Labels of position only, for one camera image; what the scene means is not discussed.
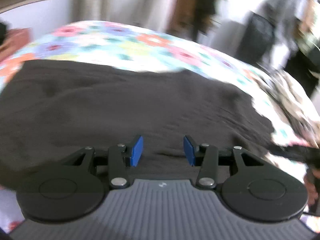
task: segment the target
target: bed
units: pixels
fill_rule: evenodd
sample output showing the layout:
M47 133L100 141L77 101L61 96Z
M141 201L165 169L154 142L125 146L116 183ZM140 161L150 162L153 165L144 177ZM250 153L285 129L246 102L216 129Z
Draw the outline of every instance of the bed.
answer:
M191 70L208 79L231 83L252 96L256 111L271 120L278 145L300 144L281 110L263 92L254 79L268 79L257 68L203 45L164 33L130 25L103 21L83 21L63 26L36 40L0 65L0 92L19 71L24 61L33 59L70 60L109 65L129 71L176 72ZM287 159L268 155L270 161L303 182L306 167ZM23 215L11 190L0 188L0 227L10 232L23 221ZM313 230L320 231L318 219L302 216Z

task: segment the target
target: metal pin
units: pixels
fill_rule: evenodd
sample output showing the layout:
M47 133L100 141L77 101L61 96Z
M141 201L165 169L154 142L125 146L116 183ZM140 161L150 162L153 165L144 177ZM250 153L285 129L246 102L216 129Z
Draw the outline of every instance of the metal pin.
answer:
M114 178L111 180L111 183L115 186L124 186L127 180L125 178Z
M214 185L214 179L211 178L201 178L199 183L204 187L212 187Z

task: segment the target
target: blue gripper pad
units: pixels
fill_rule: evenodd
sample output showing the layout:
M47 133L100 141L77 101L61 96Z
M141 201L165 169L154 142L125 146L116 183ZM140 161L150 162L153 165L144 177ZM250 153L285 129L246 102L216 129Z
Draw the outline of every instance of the blue gripper pad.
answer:
M195 159L196 159L195 158L195 149L186 136L183 138L183 151L184 151L184 154L186 155L188 163L191 166L194 166Z
M132 148L132 156L130 159L130 165L136 167L143 152L143 137L140 136L137 143Z
M213 191L189 180L140 180L110 191L101 206L79 220L41 224L26 220L13 240L309 240L316 234L298 219L274 224L245 220Z

